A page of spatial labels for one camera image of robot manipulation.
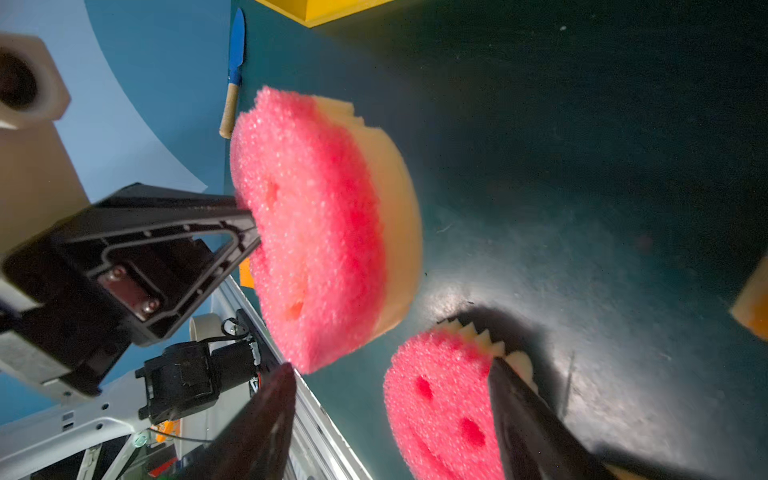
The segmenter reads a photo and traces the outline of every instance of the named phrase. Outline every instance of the wooden handle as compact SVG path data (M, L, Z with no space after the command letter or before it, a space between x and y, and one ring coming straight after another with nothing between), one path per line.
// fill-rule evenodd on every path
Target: wooden handle
M632 472L627 472L623 468L614 467L613 465L606 465L606 467L608 467L608 470L610 470L618 480L647 480L645 477L641 477Z
M240 87L230 84L227 88L227 104L224 105L224 115L221 117L219 135L224 138L232 138L232 130L235 128L235 113L237 112L237 93Z

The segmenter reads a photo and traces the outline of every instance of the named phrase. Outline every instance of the blue knife handle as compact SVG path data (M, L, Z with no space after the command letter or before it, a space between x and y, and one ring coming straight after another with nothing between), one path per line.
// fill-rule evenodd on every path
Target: blue knife handle
M230 70L230 83L239 85L243 82L243 77L240 76L240 69L235 68L234 70Z

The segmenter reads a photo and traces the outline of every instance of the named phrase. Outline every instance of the screw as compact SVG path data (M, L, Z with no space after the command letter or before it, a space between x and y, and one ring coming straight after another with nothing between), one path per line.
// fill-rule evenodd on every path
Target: screw
M158 308L160 308L160 300L156 298L150 298L141 304L141 311L144 313L153 313Z
M134 447L137 449L145 446L149 442L149 433L146 431L140 433L135 439L134 439Z
M115 268L113 268L109 272L109 280L112 282L117 282L119 279L121 279L125 275L125 267L122 265L117 265Z

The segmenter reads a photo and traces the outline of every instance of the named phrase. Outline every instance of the sponge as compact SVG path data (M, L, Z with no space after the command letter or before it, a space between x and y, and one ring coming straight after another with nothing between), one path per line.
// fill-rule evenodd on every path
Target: sponge
M230 168L262 245L250 269L280 351L311 373L397 325L419 286L422 230L397 147L352 104L264 88Z
M439 323L409 339L384 378L389 426L417 480L504 480L493 424L488 373L503 342L472 323ZM534 390L531 360L505 357Z

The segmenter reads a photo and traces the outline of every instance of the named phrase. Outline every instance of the orange sticker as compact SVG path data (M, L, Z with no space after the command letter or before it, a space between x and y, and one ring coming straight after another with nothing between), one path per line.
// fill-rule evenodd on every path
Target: orange sticker
M156 436L157 443L163 443L166 440L168 440L168 437L163 435L164 433L170 433L171 435L178 435L179 432L179 421L178 420L166 420L165 422L162 422L160 425L154 426L154 431L157 432Z
M253 277L250 274L250 258L246 258L240 264L240 286L255 288L253 285Z

